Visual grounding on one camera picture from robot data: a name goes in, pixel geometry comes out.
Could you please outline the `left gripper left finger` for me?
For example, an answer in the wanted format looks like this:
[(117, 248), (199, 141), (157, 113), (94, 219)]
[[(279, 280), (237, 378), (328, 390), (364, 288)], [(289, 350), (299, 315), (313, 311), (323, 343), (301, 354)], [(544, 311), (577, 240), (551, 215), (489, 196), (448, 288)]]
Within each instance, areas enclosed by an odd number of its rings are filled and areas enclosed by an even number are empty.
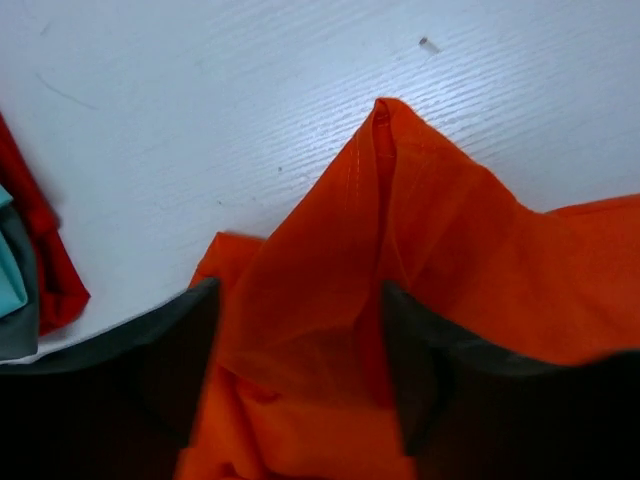
[(4, 479), (170, 479), (190, 441), (216, 279), (90, 340), (1, 368)]

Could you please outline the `orange t-shirt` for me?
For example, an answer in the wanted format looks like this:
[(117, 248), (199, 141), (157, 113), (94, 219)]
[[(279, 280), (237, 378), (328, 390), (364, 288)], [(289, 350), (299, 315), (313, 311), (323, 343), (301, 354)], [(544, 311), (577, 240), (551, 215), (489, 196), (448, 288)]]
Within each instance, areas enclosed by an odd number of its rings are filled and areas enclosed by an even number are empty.
[(639, 355), (639, 198), (550, 211), (396, 99), (267, 238), (218, 233), (216, 338), (179, 479), (420, 479), (382, 326), (393, 283), (488, 342), (574, 367)]

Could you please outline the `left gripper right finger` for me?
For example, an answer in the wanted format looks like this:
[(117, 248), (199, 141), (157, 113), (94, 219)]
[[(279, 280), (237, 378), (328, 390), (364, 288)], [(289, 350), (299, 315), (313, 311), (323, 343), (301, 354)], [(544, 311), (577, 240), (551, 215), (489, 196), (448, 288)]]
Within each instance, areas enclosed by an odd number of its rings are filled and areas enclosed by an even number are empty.
[(420, 479), (635, 479), (639, 355), (519, 355), (393, 283), (382, 326), (404, 454)]

